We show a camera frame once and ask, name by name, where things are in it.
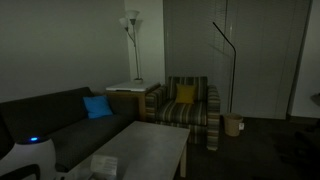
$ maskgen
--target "blue throw pillow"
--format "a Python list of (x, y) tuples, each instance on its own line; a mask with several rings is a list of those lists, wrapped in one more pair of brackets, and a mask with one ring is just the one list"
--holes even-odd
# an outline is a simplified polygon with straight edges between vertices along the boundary
[(106, 96), (83, 97), (90, 119), (112, 115)]

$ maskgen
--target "coffee table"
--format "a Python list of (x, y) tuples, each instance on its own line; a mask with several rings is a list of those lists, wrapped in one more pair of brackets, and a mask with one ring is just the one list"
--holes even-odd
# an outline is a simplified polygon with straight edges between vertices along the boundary
[(135, 121), (70, 171), (70, 177), (88, 179), (93, 155), (118, 158), (117, 180), (173, 179), (179, 163), (180, 176), (185, 177), (189, 132)]

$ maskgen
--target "floor lamp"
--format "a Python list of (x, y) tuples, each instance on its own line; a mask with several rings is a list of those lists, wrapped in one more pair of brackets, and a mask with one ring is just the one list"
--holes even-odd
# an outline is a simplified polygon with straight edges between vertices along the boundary
[[(138, 14), (139, 14), (139, 11), (128, 10), (128, 11), (126, 11), (126, 15), (128, 18), (120, 18), (119, 21), (120, 21), (120, 24), (127, 31), (127, 34), (130, 37), (130, 39), (132, 40), (133, 46), (134, 46), (134, 52), (135, 52), (135, 57), (136, 57), (137, 76), (138, 76), (137, 78), (134, 79), (134, 82), (142, 83), (143, 79), (141, 78), (141, 75), (140, 75), (140, 68), (139, 68), (138, 54), (137, 54), (136, 31), (134, 28)], [(132, 33), (133, 33), (132, 36), (129, 33), (128, 19), (130, 20), (130, 23), (132, 25)]]
[(231, 113), (232, 111), (232, 101), (233, 101), (233, 86), (234, 86), (234, 74), (235, 74), (235, 69), (236, 69), (236, 57), (237, 57), (237, 51), (236, 48), (233, 46), (233, 44), (229, 41), (229, 39), (223, 34), (223, 32), (221, 31), (221, 29), (217, 26), (217, 24), (215, 22), (212, 22), (213, 25), (218, 29), (218, 31), (220, 32), (220, 34), (224, 37), (224, 39), (230, 44), (230, 46), (232, 47), (233, 51), (234, 51), (234, 56), (233, 56), (233, 68), (232, 68), (232, 82), (231, 82), (231, 88), (230, 88), (230, 106), (229, 106), (229, 112)]

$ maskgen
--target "striped armchair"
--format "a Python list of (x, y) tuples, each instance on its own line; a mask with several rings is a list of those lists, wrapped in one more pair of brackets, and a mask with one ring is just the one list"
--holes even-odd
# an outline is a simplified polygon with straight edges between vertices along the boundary
[[(216, 87), (208, 86), (207, 81), (207, 77), (169, 77), (166, 85), (147, 94), (147, 120), (188, 128), (189, 143), (206, 143), (209, 150), (217, 150), (220, 98)], [(176, 84), (196, 85), (194, 104), (175, 103)]]

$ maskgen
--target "trash can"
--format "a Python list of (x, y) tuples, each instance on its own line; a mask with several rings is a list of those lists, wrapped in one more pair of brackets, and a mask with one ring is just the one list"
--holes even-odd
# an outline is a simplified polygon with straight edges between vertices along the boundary
[(235, 113), (227, 113), (223, 115), (224, 119), (224, 130), (229, 136), (239, 136), (240, 134), (240, 123), (243, 121), (243, 117)]

